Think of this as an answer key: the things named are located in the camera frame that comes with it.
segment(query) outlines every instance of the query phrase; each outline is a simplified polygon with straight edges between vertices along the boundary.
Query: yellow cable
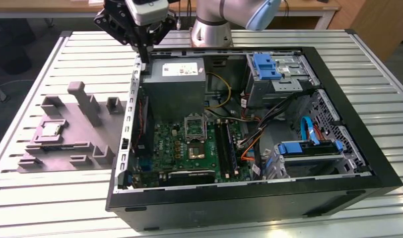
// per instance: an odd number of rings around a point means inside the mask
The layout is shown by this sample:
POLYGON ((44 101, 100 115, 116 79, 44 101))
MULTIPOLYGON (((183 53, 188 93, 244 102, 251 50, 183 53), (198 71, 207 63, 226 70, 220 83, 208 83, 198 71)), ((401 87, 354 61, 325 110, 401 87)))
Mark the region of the yellow cable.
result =
POLYGON ((224 81, 224 79, 223 79, 219 75, 216 75, 215 73, 206 73, 206 74, 211 74, 211 75, 215 76, 218 79, 220 79, 222 82, 224 83, 226 87, 227 87, 227 98, 226 98, 224 102, 220 103, 219 105, 212 106, 212 107, 204 107, 204 108, 208 108, 208 109, 219 108, 219 107, 222 107, 222 106, 228 102, 228 100, 230 100, 230 94, 231 94, 230 86, 228 86, 227 82, 224 81))

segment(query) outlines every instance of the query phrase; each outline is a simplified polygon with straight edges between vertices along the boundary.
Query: ram slot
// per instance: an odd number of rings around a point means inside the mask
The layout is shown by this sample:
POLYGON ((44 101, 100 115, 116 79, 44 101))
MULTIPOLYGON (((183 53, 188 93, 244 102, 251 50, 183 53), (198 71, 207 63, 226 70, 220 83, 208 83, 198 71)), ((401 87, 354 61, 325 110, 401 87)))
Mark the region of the ram slot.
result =
POLYGON ((224 130, 226 130, 226 137, 227 137, 227 160, 228 160, 228 167, 230 171, 234 175, 238 175, 238 166, 236 166, 236 158, 235 158, 235 149, 234 149, 234 143, 232 143, 232 136, 230 134, 228 130, 228 123, 226 120, 226 123, 223 124, 224 130))
POLYGON ((214 125, 214 136, 215 136, 215 149, 219 160, 219 169, 222 176, 228 179, 228 163, 227 163, 227 146, 226 146, 226 134, 222 133, 222 123, 218 121, 214 125))

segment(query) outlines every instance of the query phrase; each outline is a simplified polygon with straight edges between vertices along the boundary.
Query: green circuit board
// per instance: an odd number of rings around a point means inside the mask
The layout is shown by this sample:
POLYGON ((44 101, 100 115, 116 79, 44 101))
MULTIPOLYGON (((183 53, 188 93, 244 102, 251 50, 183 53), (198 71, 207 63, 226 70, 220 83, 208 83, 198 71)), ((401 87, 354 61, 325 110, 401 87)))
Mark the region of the green circuit board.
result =
MULTIPOLYGON (((199 132, 199 125, 190 124, 188 131, 199 132)), ((238 122, 228 124, 232 141, 242 139, 238 122)), ((186 142, 184 123, 158 123, 154 130, 154 155, 151 171, 140 174, 143 187, 158 187, 159 172, 184 170, 210 170, 215 172, 215 182, 234 182, 250 180, 247 166, 239 166, 238 175, 224 178, 219 169, 216 154, 214 123, 206 123, 204 142, 186 142)))

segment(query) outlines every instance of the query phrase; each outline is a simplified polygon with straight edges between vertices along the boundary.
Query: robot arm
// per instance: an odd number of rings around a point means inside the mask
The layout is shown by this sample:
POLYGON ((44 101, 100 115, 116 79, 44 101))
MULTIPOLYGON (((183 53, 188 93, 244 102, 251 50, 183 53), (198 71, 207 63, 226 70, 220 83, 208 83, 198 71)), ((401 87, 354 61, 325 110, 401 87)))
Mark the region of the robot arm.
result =
MULTIPOLYGON (((148 63, 152 45, 159 44, 175 26, 168 4, 179 0, 104 0, 95 24, 123 44, 139 52, 148 63)), ((231 44, 227 22, 248 30, 263 30, 278 10, 281 0, 198 0, 196 21, 191 31, 195 47, 226 47, 231 44)))
POLYGON ((247 30, 267 27, 281 0, 198 0, 196 21, 191 31, 195 47, 227 47, 231 44, 228 23, 247 30))
POLYGON ((104 8, 93 23, 119 42, 139 52, 140 61, 148 63, 148 52, 175 26, 175 14, 168 3, 178 0, 104 0, 104 8))

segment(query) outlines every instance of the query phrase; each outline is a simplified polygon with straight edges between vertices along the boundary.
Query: motherboard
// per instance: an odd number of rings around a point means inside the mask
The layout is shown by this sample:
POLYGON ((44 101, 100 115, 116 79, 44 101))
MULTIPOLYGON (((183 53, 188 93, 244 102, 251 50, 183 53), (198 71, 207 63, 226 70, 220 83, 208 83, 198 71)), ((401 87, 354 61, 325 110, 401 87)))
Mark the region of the motherboard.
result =
POLYGON ((162 181, 170 181, 171 175, 180 177, 191 171, 206 173, 212 183, 250 180, 248 166, 239 162, 240 139, 236 121, 156 123, 152 156, 139 161, 141 187, 163 186, 162 181), (226 130, 228 138, 223 138, 220 130, 226 130), (204 134, 204 138, 188 140, 188 134, 204 134))

